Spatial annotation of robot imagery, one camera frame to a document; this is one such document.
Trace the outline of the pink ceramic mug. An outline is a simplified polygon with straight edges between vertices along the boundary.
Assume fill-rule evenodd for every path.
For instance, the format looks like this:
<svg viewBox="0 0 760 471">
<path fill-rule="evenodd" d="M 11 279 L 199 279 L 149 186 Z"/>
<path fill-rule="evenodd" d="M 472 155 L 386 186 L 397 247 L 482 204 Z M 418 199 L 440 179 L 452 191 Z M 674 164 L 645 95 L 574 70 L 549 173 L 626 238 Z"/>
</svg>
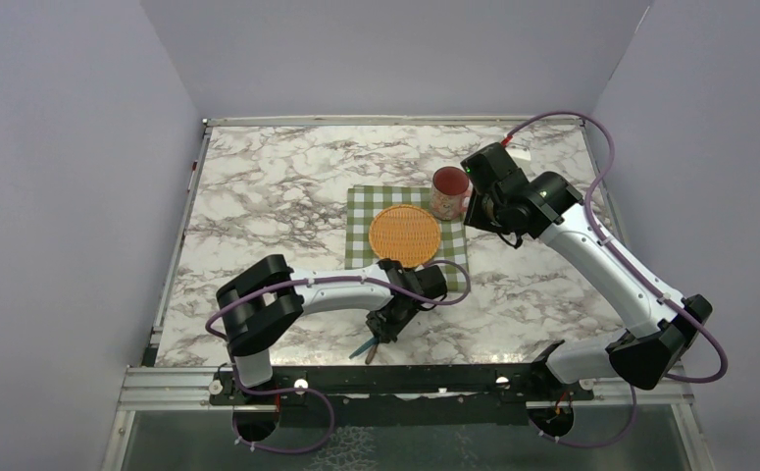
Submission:
<svg viewBox="0 0 760 471">
<path fill-rule="evenodd" d="M 470 194 L 467 172 L 457 167 L 442 167 L 431 179 L 430 210 L 436 219 L 451 221 L 460 218 Z"/>
</svg>

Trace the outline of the brown handled utensil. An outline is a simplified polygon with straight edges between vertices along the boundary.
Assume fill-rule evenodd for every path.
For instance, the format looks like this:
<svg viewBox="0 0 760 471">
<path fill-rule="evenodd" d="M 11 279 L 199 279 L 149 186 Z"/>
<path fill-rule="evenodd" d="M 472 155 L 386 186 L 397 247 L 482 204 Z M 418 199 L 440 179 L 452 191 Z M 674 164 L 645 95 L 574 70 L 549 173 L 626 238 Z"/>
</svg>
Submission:
<svg viewBox="0 0 760 471">
<path fill-rule="evenodd" d="M 366 357 L 365 357 L 365 360 L 364 360 L 364 364 L 365 365 L 371 365 L 372 364 L 372 362 L 374 361 L 374 359 L 376 357 L 378 348 L 379 348 L 379 345 L 377 343 L 375 343 L 374 345 L 372 345 L 367 350 L 367 354 L 366 354 Z"/>
</svg>

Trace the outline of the orange woven plate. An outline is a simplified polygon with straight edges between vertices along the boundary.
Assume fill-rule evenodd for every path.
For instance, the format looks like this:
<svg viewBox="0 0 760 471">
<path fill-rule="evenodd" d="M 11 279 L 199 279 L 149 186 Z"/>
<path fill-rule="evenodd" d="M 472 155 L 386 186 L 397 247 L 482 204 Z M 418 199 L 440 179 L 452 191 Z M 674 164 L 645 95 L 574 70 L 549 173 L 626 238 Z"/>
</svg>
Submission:
<svg viewBox="0 0 760 471">
<path fill-rule="evenodd" d="M 409 204 L 393 205 L 371 222 L 369 244 L 378 259 L 416 268 L 433 259 L 441 244 L 441 229 L 429 211 Z"/>
</svg>

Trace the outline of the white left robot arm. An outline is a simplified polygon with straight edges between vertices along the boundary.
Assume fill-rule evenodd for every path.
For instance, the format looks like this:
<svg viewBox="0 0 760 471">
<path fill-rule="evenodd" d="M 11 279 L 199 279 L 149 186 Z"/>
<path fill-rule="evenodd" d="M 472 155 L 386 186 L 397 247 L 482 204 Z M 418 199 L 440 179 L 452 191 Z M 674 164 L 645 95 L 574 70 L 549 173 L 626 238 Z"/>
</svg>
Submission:
<svg viewBox="0 0 760 471">
<path fill-rule="evenodd" d="M 302 316 L 363 310 L 375 343 L 395 342 L 417 314 L 446 302 L 447 281 L 436 265 L 406 268 L 381 259 L 342 271 L 291 268 L 281 254 L 268 255 L 216 292 L 218 333 L 237 372 L 234 388 L 256 403 L 271 393 L 269 349 Z"/>
</svg>

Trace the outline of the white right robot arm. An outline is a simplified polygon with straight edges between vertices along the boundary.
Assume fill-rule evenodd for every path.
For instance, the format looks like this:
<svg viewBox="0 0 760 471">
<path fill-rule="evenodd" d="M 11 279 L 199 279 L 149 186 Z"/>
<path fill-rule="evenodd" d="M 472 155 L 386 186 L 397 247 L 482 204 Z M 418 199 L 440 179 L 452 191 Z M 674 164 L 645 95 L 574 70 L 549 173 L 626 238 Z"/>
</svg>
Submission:
<svg viewBox="0 0 760 471">
<path fill-rule="evenodd" d="M 461 166 L 473 187 L 465 225 L 544 243 L 598 290 L 623 323 L 620 331 L 545 349 L 529 375 L 532 391 L 552 399 L 569 384 L 612 377 L 654 389 L 693 343 L 694 325 L 707 321 L 711 303 L 656 282 L 602 227 L 590 225 L 582 194 L 561 175 L 544 172 L 529 180 L 499 142 Z"/>
</svg>

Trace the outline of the blue handled utensil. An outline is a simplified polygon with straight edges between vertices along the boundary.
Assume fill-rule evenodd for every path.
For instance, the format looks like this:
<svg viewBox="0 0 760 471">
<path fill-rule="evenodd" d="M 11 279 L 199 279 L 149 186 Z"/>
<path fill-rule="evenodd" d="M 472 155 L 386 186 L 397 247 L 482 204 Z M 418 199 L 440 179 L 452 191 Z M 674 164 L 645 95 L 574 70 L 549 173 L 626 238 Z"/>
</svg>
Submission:
<svg viewBox="0 0 760 471">
<path fill-rule="evenodd" d="M 377 347 L 379 343 L 380 342 L 379 342 L 378 338 L 372 337 L 372 338 L 368 339 L 367 341 L 365 341 L 362 345 L 360 345 L 359 347 L 357 347 L 353 352 L 351 352 L 348 355 L 348 358 L 349 359 L 354 359 L 354 358 L 356 358 L 356 357 L 358 357 L 358 356 L 360 356 L 360 355 L 362 355 L 362 354 L 364 354 L 366 352 L 369 352 L 372 349 L 374 349 L 375 347 Z"/>
</svg>

